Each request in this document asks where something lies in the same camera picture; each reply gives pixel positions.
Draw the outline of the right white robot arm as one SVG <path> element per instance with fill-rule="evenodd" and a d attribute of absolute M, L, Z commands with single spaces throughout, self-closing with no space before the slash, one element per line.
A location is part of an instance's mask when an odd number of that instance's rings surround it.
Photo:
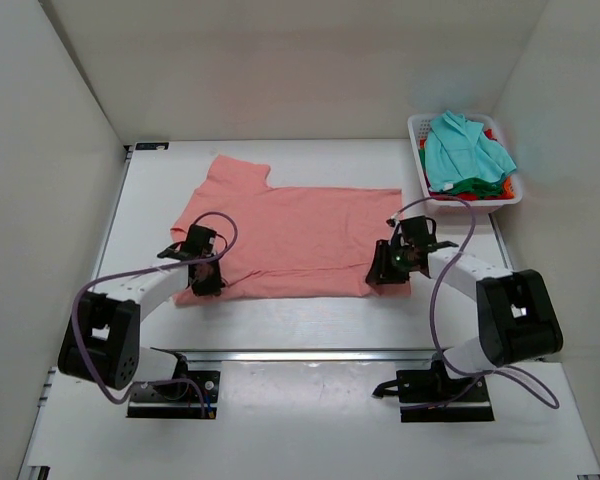
<path fill-rule="evenodd" d="M 397 374 L 378 385 L 374 397 L 397 396 L 412 410 L 441 408 L 464 398 L 487 375 L 519 382 L 521 362 L 562 350 L 563 332 L 539 272 L 496 267 L 467 254 L 464 245 L 440 241 L 435 220 L 424 215 L 387 223 L 392 236 L 377 241 L 366 282 L 398 286 L 413 273 L 433 280 L 429 328 L 436 352 L 428 369 Z M 436 324 L 443 285 L 477 308 L 477 336 L 449 349 L 442 347 Z"/>

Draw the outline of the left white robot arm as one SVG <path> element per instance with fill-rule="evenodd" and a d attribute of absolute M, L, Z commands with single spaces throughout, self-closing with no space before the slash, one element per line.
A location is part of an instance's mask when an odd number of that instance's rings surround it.
<path fill-rule="evenodd" d="M 220 259 L 235 240 L 193 224 L 183 240 L 157 254 L 148 268 L 95 279 L 76 295 L 60 348 L 59 371 L 96 384 L 113 403 L 115 391 L 129 393 L 136 384 L 155 385 L 168 398 L 188 389 L 182 356 L 146 348 L 142 322 L 179 293 L 203 299 L 225 288 Z"/>

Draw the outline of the salmon pink t shirt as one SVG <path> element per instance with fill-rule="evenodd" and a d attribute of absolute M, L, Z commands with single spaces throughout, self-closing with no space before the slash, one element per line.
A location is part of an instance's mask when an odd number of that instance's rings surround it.
<path fill-rule="evenodd" d="M 221 299 L 410 295 L 408 284 L 374 289 L 365 281 L 400 190 L 272 187 L 270 171 L 216 157 L 171 228 L 175 242 L 194 221 L 236 242 L 220 261 Z"/>

